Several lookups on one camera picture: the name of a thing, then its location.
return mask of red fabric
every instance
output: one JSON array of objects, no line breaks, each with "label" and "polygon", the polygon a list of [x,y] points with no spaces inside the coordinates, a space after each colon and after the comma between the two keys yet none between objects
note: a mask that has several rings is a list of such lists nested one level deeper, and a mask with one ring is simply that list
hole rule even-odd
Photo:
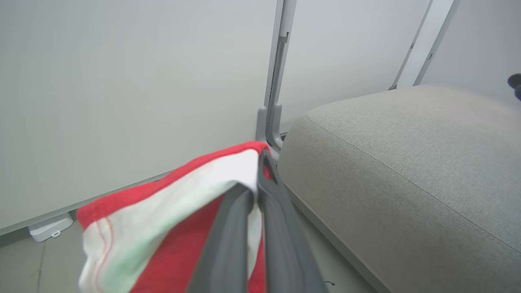
[{"label": "red fabric", "polygon": [[130,291],[183,293],[210,232],[222,196],[174,227]]},{"label": "red fabric", "polygon": [[[78,220],[85,230],[90,224],[115,211],[142,201],[172,184],[190,171],[225,155],[247,149],[261,152],[268,146],[262,142],[247,142],[231,148],[204,155],[172,171],[163,179],[122,190],[100,198],[78,209]],[[206,237],[212,227],[222,196],[201,208],[177,226],[165,237],[159,248],[141,273],[131,292],[179,292],[186,290]],[[248,281],[249,293],[265,293],[264,245],[260,241],[255,267]]]},{"label": "red fabric", "polygon": [[105,197],[97,199],[94,202],[78,209],[77,217],[83,230],[101,218],[105,218],[115,211],[122,209],[125,206],[140,202],[161,189],[167,187],[179,178],[183,177],[190,171],[201,167],[202,165],[215,160],[218,157],[237,154],[242,151],[253,149],[262,152],[263,149],[268,148],[268,145],[259,141],[250,141],[243,144],[235,145],[230,148],[217,151],[208,155],[200,156],[187,164],[173,170],[167,176],[156,182],[146,183],[133,188],[121,190],[119,192],[109,194]]},{"label": "red fabric", "polygon": [[264,177],[271,179],[271,176],[269,175],[268,167],[264,166]]}]

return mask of black object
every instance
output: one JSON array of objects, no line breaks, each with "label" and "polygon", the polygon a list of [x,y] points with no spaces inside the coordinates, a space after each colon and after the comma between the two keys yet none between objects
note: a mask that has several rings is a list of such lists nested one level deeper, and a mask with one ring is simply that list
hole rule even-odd
[{"label": "black object", "polygon": [[[269,179],[264,176],[267,170]],[[327,293],[327,289],[295,209],[268,150],[259,157],[258,203],[264,219],[266,291],[268,293]],[[228,190],[187,293],[247,292],[247,215],[254,202],[242,184]]]},{"label": "black object", "polygon": [[521,100],[521,74],[514,74],[508,78],[508,84],[514,89],[514,94]]}]

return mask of white fabric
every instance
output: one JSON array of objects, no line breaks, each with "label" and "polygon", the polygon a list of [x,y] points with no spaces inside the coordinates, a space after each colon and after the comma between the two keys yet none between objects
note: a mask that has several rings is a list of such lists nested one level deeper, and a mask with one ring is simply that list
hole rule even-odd
[{"label": "white fabric", "polygon": [[[89,225],[83,233],[87,261],[80,276],[81,291],[129,292],[174,226],[237,182],[257,194],[257,167],[255,150],[219,157],[149,198]],[[248,217],[249,276],[261,234],[262,216],[255,205]]]}]

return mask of white wall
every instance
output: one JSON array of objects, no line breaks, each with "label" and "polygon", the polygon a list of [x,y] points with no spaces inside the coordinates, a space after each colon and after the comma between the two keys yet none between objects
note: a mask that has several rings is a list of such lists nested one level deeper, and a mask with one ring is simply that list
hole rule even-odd
[{"label": "white wall", "polygon": [[519,103],[508,77],[521,72],[521,1],[461,0],[421,83],[448,83]]},{"label": "white wall", "polygon": [[429,0],[298,0],[279,102],[280,131],[310,109],[387,90]]},{"label": "white wall", "polygon": [[0,0],[0,230],[253,140],[276,3]]},{"label": "white wall", "polygon": [[427,17],[398,80],[399,88],[413,86],[453,2],[454,0],[432,0]]}]

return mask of baseboard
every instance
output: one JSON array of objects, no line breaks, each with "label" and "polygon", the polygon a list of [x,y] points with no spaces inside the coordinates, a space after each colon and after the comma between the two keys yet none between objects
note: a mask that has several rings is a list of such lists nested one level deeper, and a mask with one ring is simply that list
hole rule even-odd
[{"label": "baseboard", "polygon": [[46,213],[46,214],[43,214],[41,216],[31,218],[29,220],[20,222],[18,224],[7,226],[5,228],[0,229],[0,236],[4,235],[4,234],[7,234],[7,233],[10,233],[10,232],[13,232],[13,231],[16,231],[16,230],[21,229],[21,228],[25,228],[25,227],[27,227],[29,225],[41,222],[41,221],[46,220],[48,218],[52,218],[52,217],[57,216],[57,215],[61,215],[61,214],[67,213],[67,212],[71,212],[71,211],[77,210],[78,208],[80,208],[80,207],[82,207],[82,206],[84,206],[84,205],[86,205],[86,204],[88,204],[90,202],[93,202],[93,201],[95,201],[96,199],[98,199],[100,197],[104,197],[106,195],[109,195],[111,193],[118,192],[120,190],[124,190],[124,189],[131,188],[131,187],[134,187],[134,186],[138,186],[138,185],[141,185],[141,184],[157,181],[157,180],[165,177],[170,172],[171,171],[164,172],[164,173],[156,175],[154,177],[150,177],[148,179],[141,180],[139,182],[136,182],[136,183],[133,183],[133,184],[130,184],[130,185],[127,185],[127,186],[124,186],[124,187],[112,190],[110,192],[107,192],[107,193],[104,193],[104,194],[100,194],[99,196],[95,196],[95,197],[92,197],[92,198],[89,198],[89,199],[77,202],[75,204],[71,204],[71,205],[62,207],[61,209],[52,211],[50,213]]}]

